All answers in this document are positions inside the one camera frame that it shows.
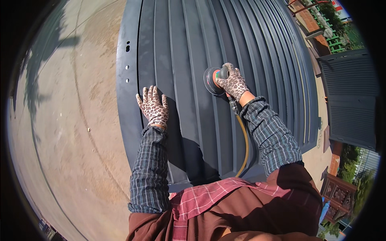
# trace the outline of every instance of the person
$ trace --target person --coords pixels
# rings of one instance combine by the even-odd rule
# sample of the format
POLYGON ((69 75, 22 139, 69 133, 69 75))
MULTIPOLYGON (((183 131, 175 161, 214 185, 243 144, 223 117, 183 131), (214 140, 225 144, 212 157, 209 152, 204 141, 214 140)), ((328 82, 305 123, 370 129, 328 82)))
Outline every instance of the person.
POLYGON ((248 90, 240 71, 230 63, 223 66, 229 78, 215 81, 242 106, 267 181, 227 178, 187 188, 169 200, 168 104, 164 94, 160 102, 156 86, 144 88, 143 101, 136 97, 149 124, 130 179, 127 240, 320 240, 315 235, 322 199, 295 138, 265 98, 248 90))

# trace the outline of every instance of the glove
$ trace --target glove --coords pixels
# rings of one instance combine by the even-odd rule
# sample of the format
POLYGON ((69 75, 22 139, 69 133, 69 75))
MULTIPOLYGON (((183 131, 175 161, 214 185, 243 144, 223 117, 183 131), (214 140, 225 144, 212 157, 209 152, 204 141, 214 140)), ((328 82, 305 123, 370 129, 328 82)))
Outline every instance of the glove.
POLYGON ((241 76, 240 70, 233 67, 231 63, 225 63, 223 67, 227 66, 229 70, 229 77, 227 79, 216 78, 216 83, 223 88, 228 94, 233 96, 239 102, 241 95, 248 91, 245 79, 241 76))
POLYGON ((158 89, 156 86, 150 86, 149 92, 147 88, 143 88, 143 99, 142 102, 139 94, 136 94, 138 106, 142 113, 149 120, 149 125, 157 124, 164 127, 166 130, 166 122, 169 118, 168 103, 166 101, 166 95, 162 95, 162 104, 159 102, 158 89))

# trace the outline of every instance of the orbital sander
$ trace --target orbital sander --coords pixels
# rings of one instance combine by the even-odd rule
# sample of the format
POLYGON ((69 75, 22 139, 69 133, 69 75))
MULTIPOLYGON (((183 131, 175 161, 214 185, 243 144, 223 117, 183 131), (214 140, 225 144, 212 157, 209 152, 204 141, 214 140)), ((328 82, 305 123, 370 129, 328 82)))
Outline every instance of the orbital sander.
POLYGON ((207 90, 213 95, 219 96, 226 94, 229 100, 230 108, 235 113, 235 115, 239 115, 239 108, 237 107, 235 98, 226 93, 225 90, 215 82, 216 78, 227 79, 228 77, 228 67, 224 66, 221 69, 217 67, 209 67, 204 72, 204 84, 207 90))
POLYGON ((229 70, 227 66, 224 66, 221 69, 217 67, 209 67, 204 72, 204 84, 207 90, 213 95, 216 95, 216 96, 223 95, 223 94, 227 95, 230 108, 232 109, 233 113, 235 113, 236 118, 239 121, 240 127, 242 129, 242 132, 244 134, 245 158, 244 158, 243 164, 241 165, 241 168, 239 169, 238 173, 235 176, 235 177, 239 177, 247 165, 248 156, 249 156, 249 142, 248 142, 247 131, 245 129, 244 123, 242 122, 239 116, 239 108, 237 107, 235 98, 233 98, 228 93, 226 93, 225 90, 215 82, 216 78, 227 79, 228 77, 229 77, 229 70))

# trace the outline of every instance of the green lattice fence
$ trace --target green lattice fence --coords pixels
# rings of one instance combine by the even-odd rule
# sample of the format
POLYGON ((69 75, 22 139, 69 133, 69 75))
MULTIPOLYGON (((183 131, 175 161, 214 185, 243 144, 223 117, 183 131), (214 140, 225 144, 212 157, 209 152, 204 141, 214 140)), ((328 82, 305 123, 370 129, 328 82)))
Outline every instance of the green lattice fence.
MULTIPOLYGON (((315 15, 315 12, 312 10, 312 9, 308 9, 310 11, 310 13, 312 14, 312 16, 314 17, 314 19, 316 20, 316 22, 318 23, 319 27, 321 29, 324 29, 324 26, 322 24, 320 24, 319 20, 316 18, 316 15, 315 15)), ((326 38, 327 40, 327 43, 328 43, 328 46, 330 47, 330 50, 331 50, 331 53, 337 53, 337 52, 341 52, 341 51, 345 51, 345 48, 343 48, 343 43, 340 41, 340 37, 338 35, 335 34, 335 30, 334 28, 332 27, 332 24, 330 24, 328 21, 330 19, 327 19, 323 13, 319 12, 322 17, 324 18, 324 20, 327 22, 327 24, 330 26, 330 28, 332 29, 332 38, 326 38)))

